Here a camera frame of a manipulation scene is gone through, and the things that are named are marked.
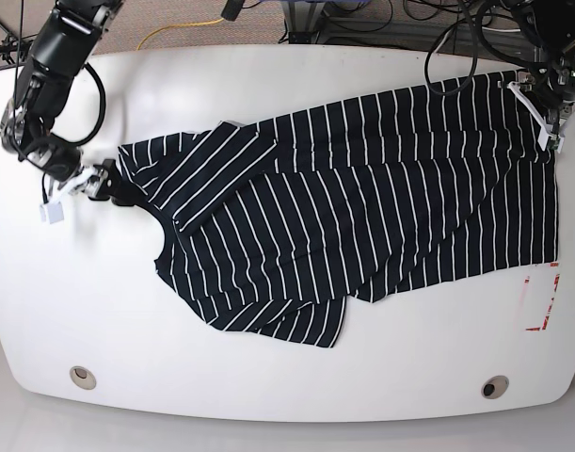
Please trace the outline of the black robot arm image-left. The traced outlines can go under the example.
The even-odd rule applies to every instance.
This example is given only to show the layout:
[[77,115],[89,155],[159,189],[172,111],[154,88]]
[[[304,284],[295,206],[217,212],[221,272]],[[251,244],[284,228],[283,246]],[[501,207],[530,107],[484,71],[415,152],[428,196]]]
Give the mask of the black robot arm image-left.
[[[23,63],[15,68],[13,95],[0,122],[3,148],[41,174],[40,211],[44,220],[62,219],[60,200],[85,194],[94,202],[140,206],[138,187],[125,181],[114,158],[94,165],[83,162],[83,148],[103,126],[107,99],[104,84],[88,59],[108,31],[121,1],[57,1],[33,40]],[[79,140],[67,140],[53,131],[68,102],[75,77],[86,71],[98,95],[93,129]]]

